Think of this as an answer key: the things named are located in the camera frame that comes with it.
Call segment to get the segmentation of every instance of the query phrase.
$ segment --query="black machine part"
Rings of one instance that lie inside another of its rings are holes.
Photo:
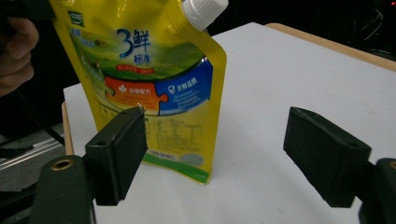
[[[42,168],[29,223],[96,223],[93,199],[124,200],[148,150],[144,108],[121,111],[85,148],[82,158],[63,156]]]
[[[321,115],[292,106],[285,152],[330,207],[361,202],[361,224],[396,223],[396,159],[368,161],[371,148]]]

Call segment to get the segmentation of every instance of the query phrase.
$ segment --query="yellow pouch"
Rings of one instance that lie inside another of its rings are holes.
[[[181,0],[49,1],[97,130],[140,104],[148,139],[143,162],[207,184],[226,65],[223,48],[191,26]]]

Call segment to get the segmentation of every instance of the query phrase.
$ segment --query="white table surface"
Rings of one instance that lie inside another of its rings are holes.
[[[211,182],[142,164],[125,201],[97,222],[357,224],[361,202],[330,208],[283,150],[291,106],[319,113],[396,158],[396,73],[250,23],[214,38],[228,55]],[[74,149],[96,134],[79,84],[64,90]]]

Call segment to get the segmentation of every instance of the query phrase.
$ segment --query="human hand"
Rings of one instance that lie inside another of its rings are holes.
[[[22,18],[7,18],[7,21],[15,34],[0,33],[0,96],[15,91],[33,77],[30,50],[38,42],[38,31],[31,21]]]

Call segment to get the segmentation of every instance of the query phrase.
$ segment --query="blue label section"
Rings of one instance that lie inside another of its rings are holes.
[[[183,76],[155,83],[158,95],[166,94],[167,102],[160,102],[160,115],[188,111],[210,98],[213,66],[209,60]]]

